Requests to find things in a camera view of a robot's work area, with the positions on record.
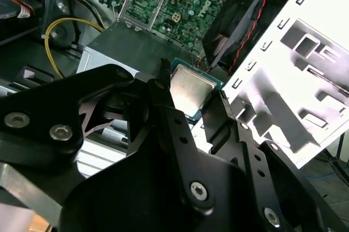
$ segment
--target yellow wire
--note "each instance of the yellow wire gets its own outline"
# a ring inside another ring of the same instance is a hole
[[[52,53],[51,53],[51,50],[50,50],[50,46],[49,46],[49,38],[50,38],[50,33],[51,31],[57,26],[59,25],[60,23],[62,22],[65,22],[65,21],[77,21],[77,22],[82,22],[82,23],[86,23],[94,28],[96,28],[99,32],[103,32],[104,29],[102,27],[100,27],[99,25],[97,25],[96,23],[93,23],[93,22],[90,22],[88,20],[85,20],[85,19],[80,19],[80,18],[74,18],[74,17],[65,17],[65,18],[61,18],[61,19],[58,19],[56,21],[54,21],[52,24],[50,24],[46,30],[46,33],[45,33],[45,50],[46,50],[46,53],[47,53],[47,57],[49,58],[49,61],[54,69],[54,71],[61,77],[63,78],[63,74],[59,71],[56,63],[55,63],[55,60],[53,59],[53,56],[52,56]]]

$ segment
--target mounting hole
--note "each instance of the mounting hole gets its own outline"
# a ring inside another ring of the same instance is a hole
[[[182,142],[182,143],[184,143],[184,144],[187,144],[187,143],[188,143],[188,140],[187,140],[186,138],[184,138],[183,136],[181,136],[181,137],[179,138],[179,141]]]
[[[265,177],[266,175],[264,174],[264,172],[260,169],[258,169],[258,174],[261,176],[261,177]]]

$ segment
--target black fan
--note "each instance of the black fan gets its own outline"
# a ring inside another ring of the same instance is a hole
[[[262,2],[263,0],[226,0],[202,40],[211,68],[219,65],[224,70],[229,70],[242,41],[257,18]],[[232,71],[238,68],[286,2],[287,0],[267,0],[257,26],[241,50]]]

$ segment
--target screw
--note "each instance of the screw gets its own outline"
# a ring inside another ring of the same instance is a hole
[[[245,123],[240,123],[240,125],[245,129],[245,130],[249,130],[249,126]]]
[[[275,151],[279,150],[278,146],[272,142],[270,142],[270,146],[272,147],[272,149],[274,149]]]
[[[118,75],[122,78],[127,78],[127,73],[124,70],[118,70]]]
[[[207,199],[207,191],[203,184],[199,182],[191,183],[190,191],[199,201],[205,201]]]
[[[271,225],[273,225],[276,228],[280,227],[280,220],[273,210],[266,207],[264,209],[264,216]]]
[[[20,112],[12,112],[6,115],[5,124],[12,128],[22,128],[29,125],[31,119],[26,114]]]
[[[50,136],[57,141],[68,141],[73,136],[73,132],[69,126],[57,124],[51,127]]]
[[[164,89],[164,85],[160,81],[155,81],[155,85],[161,89]]]

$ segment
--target blue cable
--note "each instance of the blue cable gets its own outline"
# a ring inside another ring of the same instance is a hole
[[[323,175],[323,176],[306,176],[306,178],[308,179],[323,179],[325,177],[328,177],[330,175],[333,175],[335,172],[332,172],[332,173],[329,173],[329,174],[326,174],[326,175]]]

